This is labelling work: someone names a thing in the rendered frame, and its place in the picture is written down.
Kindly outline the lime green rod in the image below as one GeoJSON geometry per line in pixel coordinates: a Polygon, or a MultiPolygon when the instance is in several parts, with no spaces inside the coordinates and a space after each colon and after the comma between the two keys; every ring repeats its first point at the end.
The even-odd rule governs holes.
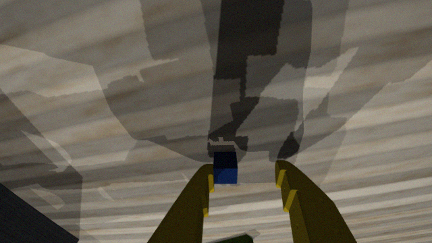
{"type": "Polygon", "coordinates": [[[224,241],[220,241],[220,242],[216,242],[216,243],[254,243],[254,242],[253,242],[253,239],[246,234],[243,236],[239,236],[236,238],[232,238],[229,240],[224,240],[224,241]]]}

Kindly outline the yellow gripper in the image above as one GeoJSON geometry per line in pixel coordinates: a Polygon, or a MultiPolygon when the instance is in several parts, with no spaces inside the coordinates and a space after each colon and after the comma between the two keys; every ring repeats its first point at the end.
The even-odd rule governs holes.
{"type": "MultiPolygon", "coordinates": [[[[357,243],[335,203],[288,161],[275,162],[283,211],[290,215],[294,243],[357,243]]],[[[209,193],[214,192],[213,164],[192,176],[147,243],[202,243],[209,193]]]]}

